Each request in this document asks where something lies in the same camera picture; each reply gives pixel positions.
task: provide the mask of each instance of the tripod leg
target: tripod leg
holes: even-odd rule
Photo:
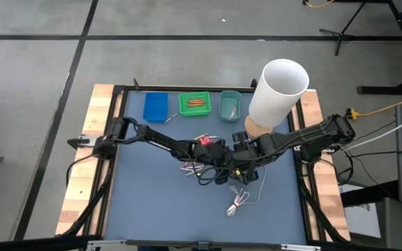
[[[352,18],[350,19],[350,21],[348,21],[347,25],[345,26],[345,28],[342,30],[342,34],[345,33],[345,31],[348,29],[348,27],[350,26],[350,24],[352,24],[353,20],[355,19],[355,17],[359,14],[359,12],[361,11],[362,7],[364,7],[364,5],[366,5],[367,1],[362,2],[361,6],[356,10],[355,14],[352,16]]]
[[[343,35],[339,35],[338,43],[336,44],[336,49],[334,50],[334,56],[339,55],[339,49],[341,48]]]
[[[326,29],[319,29],[319,31],[322,32],[322,33],[330,33],[331,35],[335,35],[335,36],[339,36],[339,35],[340,35],[339,32],[329,31],[329,30],[326,30]]]

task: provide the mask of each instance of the wire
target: wire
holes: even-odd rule
[[[321,7],[326,6],[327,4],[332,3],[332,2],[334,2],[334,0],[330,0],[330,1],[328,1],[327,3],[321,4],[321,5],[318,5],[318,6],[314,6],[313,4],[311,4],[311,3],[307,2],[307,1],[304,1],[304,3],[305,3],[308,7],[311,7],[311,8],[321,8]]]
[[[265,169],[265,175],[263,176],[262,184],[260,185],[260,189],[258,190],[258,198],[256,201],[246,202],[249,199],[249,197],[251,196],[250,192],[245,191],[244,188],[242,188],[242,189],[240,189],[240,191],[238,191],[234,185],[230,186],[231,191],[233,191],[237,196],[235,197],[233,204],[226,211],[226,214],[229,217],[232,217],[235,214],[235,212],[237,211],[237,208],[239,206],[247,205],[247,204],[256,204],[260,201],[260,195],[262,194],[262,188],[263,188],[263,184],[265,184],[266,173],[267,173],[266,166],[263,166],[263,168]]]
[[[396,104],[389,105],[389,106],[387,106],[387,107],[381,108],[381,109],[377,109],[377,110],[374,111],[374,112],[369,112],[369,113],[366,113],[366,114],[362,114],[362,113],[356,112],[356,111],[353,109],[353,110],[352,110],[352,116],[354,117],[354,119],[356,119],[358,116],[370,116],[370,115],[376,114],[376,113],[378,113],[378,112],[382,112],[382,111],[385,111],[385,110],[387,110],[387,109],[393,108],[393,107],[395,107],[395,106],[397,106],[397,105],[402,105],[402,101],[401,101],[401,102],[398,102],[398,103],[396,103]]]
[[[372,135],[372,134],[375,133],[375,132],[379,132],[381,129],[386,128],[387,126],[390,126],[390,125],[393,124],[393,123],[395,123],[395,121],[392,121],[392,122],[388,123],[387,125],[383,125],[383,126],[381,126],[380,128],[374,130],[373,132],[367,133],[367,134],[364,135],[364,136],[358,137],[358,138],[354,139],[353,142],[356,142],[356,141],[362,139],[363,137],[367,137],[367,136],[369,136],[369,135]]]
[[[192,162],[192,168],[193,168],[193,170],[196,170],[196,168],[195,168],[196,158],[193,159],[192,156],[191,156],[190,154],[188,154],[187,151],[185,151],[185,150],[182,149],[181,147],[178,147],[178,148],[179,148],[179,150],[181,150],[181,151],[188,157],[188,159],[190,160],[190,162]],[[209,185],[210,183],[214,182],[214,181],[215,181],[216,179],[218,179],[218,178],[225,178],[225,177],[229,176],[229,172],[228,172],[226,175],[224,175],[224,176],[220,176],[220,175],[221,175],[221,172],[218,172],[218,173],[217,173],[214,177],[212,177],[212,178],[203,178],[203,177],[202,177],[207,171],[212,170],[212,169],[215,169],[215,170],[225,170],[225,169],[228,169],[228,168],[226,168],[226,167],[208,167],[208,168],[206,168],[206,169],[203,169],[200,174],[198,174],[197,172],[194,172],[196,178],[198,179],[198,184],[200,184],[200,185]]]
[[[385,152],[377,152],[377,153],[362,153],[358,155],[353,155],[352,158],[366,156],[366,155],[379,155],[379,154],[389,154],[389,153],[402,153],[402,151],[385,151]]]
[[[319,161],[326,162],[326,163],[330,164],[330,165],[334,168],[334,173],[335,173],[336,175],[338,174],[338,170],[337,170],[336,166],[335,166],[331,161],[324,160],[324,159],[322,159],[322,158],[320,158]]]
[[[86,160],[87,158],[93,157],[93,156],[94,156],[94,154],[88,155],[88,156],[86,156],[86,157],[83,157],[83,158],[81,158],[81,159],[78,159],[78,160],[72,162],[72,163],[69,165],[68,169],[66,170],[66,187],[68,187],[68,184],[69,184],[69,178],[70,178],[69,175],[70,175],[71,169],[73,168],[73,165],[79,163],[80,161]]]
[[[309,170],[306,174],[303,174],[303,170],[302,170],[302,177],[308,177],[313,173],[315,165],[312,166],[311,170]]]
[[[362,143],[359,143],[359,144],[355,144],[354,146],[351,146],[351,147],[349,147],[349,148],[347,148],[346,150],[343,150],[343,151],[348,151],[348,150],[354,149],[354,148],[356,148],[356,147],[358,147],[358,146],[362,146],[363,144],[367,144],[367,143],[373,142],[373,141],[375,141],[375,140],[377,140],[377,139],[380,139],[380,138],[384,137],[385,135],[388,135],[389,133],[392,133],[392,132],[398,130],[399,128],[402,128],[402,124],[399,125],[399,126],[397,126],[397,127],[395,127],[394,129],[392,129],[392,130],[390,130],[390,131],[384,133],[384,134],[381,134],[381,135],[379,135],[379,136],[377,136],[377,137],[374,137],[373,139],[369,139],[369,140],[367,140],[367,141],[365,141],[365,142],[362,142]]]
[[[353,156],[353,155],[351,155],[351,156],[352,156],[352,158],[357,159],[357,160],[359,161],[359,163],[361,163],[362,168],[364,168],[364,171],[366,172],[367,176],[368,176],[376,185],[379,185],[380,188],[386,193],[386,195],[388,195],[389,197],[392,197],[392,196],[389,194],[389,192],[388,192],[387,190],[385,190],[385,189],[384,189],[377,181],[375,181],[375,179],[369,174],[369,171],[367,171],[366,167],[364,166],[364,163],[363,163],[359,158],[357,158],[357,157],[355,157],[355,156]]]
[[[350,181],[350,179],[353,177],[353,174],[354,174],[354,172],[355,172],[355,165],[354,165],[354,163],[353,163],[353,160],[352,160],[351,157],[350,157],[351,152],[349,152],[349,151],[348,151],[348,153],[347,153],[347,152],[344,152],[344,154],[345,154],[345,156],[347,157],[348,161],[350,162],[350,167],[347,168],[347,169],[345,169],[345,170],[343,170],[343,171],[340,172],[340,173],[336,173],[336,179],[340,178],[341,175],[344,174],[344,173],[346,173],[346,172],[350,172],[350,173],[348,174],[347,178],[346,178],[343,182],[339,182],[338,185],[345,185],[345,184],[347,184],[347,183]]]

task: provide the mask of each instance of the green container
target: green container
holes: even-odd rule
[[[220,118],[223,121],[235,122],[240,118],[241,94],[238,91],[222,91],[220,94]]]
[[[203,100],[205,105],[199,107],[187,107],[190,100]],[[197,93],[181,93],[179,94],[179,113],[182,116],[198,116],[206,115],[210,113],[210,97],[209,92],[197,92]]]

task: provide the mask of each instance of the white cylinder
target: white cylinder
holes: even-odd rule
[[[269,62],[258,82],[249,115],[260,126],[274,127],[290,113],[310,80],[306,70],[288,59]]]

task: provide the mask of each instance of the teal bin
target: teal bin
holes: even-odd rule
[[[220,117],[227,122],[235,122],[240,118],[241,94],[238,91],[222,91],[220,94]]]

